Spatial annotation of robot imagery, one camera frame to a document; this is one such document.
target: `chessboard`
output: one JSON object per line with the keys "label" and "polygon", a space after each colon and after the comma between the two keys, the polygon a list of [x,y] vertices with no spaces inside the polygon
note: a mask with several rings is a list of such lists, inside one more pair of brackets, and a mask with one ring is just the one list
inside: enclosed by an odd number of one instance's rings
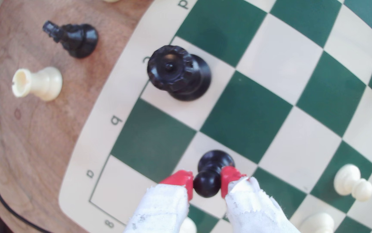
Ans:
{"label": "chessboard", "polygon": [[[154,87],[163,45],[203,58],[212,83],[182,102]],[[222,150],[298,227],[326,212],[336,233],[372,233],[372,197],[334,190],[359,167],[372,184],[372,1],[156,0],[116,62],[69,161],[59,203],[89,232],[122,232],[147,188]],[[200,233],[232,233],[220,193],[194,194]]]}

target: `wooden table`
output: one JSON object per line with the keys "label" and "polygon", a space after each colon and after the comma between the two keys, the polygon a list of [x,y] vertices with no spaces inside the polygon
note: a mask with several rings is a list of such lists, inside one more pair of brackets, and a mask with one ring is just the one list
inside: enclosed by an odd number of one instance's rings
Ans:
{"label": "wooden table", "polygon": [[[55,233],[85,232],[59,208],[62,178],[78,135],[131,33],[152,0],[6,0],[0,7],[0,193],[19,214]],[[68,55],[42,31],[56,24],[89,23],[99,32],[94,53]],[[57,99],[15,98],[18,68],[57,67],[64,85]],[[36,232],[0,204],[14,232]]]}

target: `black pawn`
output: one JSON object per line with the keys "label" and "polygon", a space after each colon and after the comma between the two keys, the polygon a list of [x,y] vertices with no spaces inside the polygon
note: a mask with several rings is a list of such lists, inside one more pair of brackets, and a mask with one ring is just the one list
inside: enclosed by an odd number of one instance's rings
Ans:
{"label": "black pawn", "polygon": [[193,180],[193,188],[202,197],[213,197],[221,187],[220,172],[223,167],[233,166],[235,162],[224,151],[209,151],[204,154],[198,164],[198,174]]}
{"label": "black pawn", "polygon": [[152,84],[182,101],[201,97],[212,78],[207,63],[179,46],[166,45],[149,59],[147,73]]}
{"label": "black pawn", "polygon": [[90,55],[98,42],[98,33],[89,24],[66,24],[59,27],[51,21],[46,21],[42,30],[48,33],[55,42],[61,42],[69,55],[75,58]]}

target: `piece base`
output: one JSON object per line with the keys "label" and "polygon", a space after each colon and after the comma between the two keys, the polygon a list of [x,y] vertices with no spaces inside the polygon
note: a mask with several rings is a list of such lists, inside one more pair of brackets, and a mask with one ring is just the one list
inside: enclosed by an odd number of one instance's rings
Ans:
{"label": "piece base", "polygon": [[207,63],[203,59],[201,59],[199,56],[196,56],[193,54],[192,56],[199,65],[200,84],[194,90],[188,90],[188,88],[185,88],[179,91],[169,92],[169,94],[173,98],[180,100],[180,101],[193,101],[193,100],[199,99],[209,89],[210,82],[212,80],[212,74],[210,72],[210,68],[207,65]]}
{"label": "piece base", "polygon": [[83,28],[85,34],[84,42],[78,49],[68,51],[69,55],[75,58],[85,58],[91,55],[98,43],[98,32],[93,26],[89,24],[82,24],[81,27]]}

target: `white chess piece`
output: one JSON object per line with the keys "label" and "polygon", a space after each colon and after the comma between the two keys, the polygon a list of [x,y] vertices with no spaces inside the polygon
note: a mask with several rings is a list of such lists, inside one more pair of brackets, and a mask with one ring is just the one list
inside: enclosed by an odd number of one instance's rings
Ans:
{"label": "white chess piece", "polygon": [[13,75],[12,91],[16,97],[32,93],[44,101],[58,97],[62,89],[62,75],[55,67],[46,67],[36,73],[18,69]]}
{"label": "white chess piece", "polygon": [[299,227],[301,233],[333,233],[334,219],[328,213],[308,217]]}
{"label": "white chess piece", "polygon": [[372,184],[361,178],[359,168],[353,164],[340,168],[334,178],[334,189],[342,196],[351,194],[360,202],[365,202],[372,196]]}
{"label": "white chess piece", "polygon": [[196,233],[198,229],[196,228],[196,224],[193,220],[187,217],[180,227],[179,233]]}

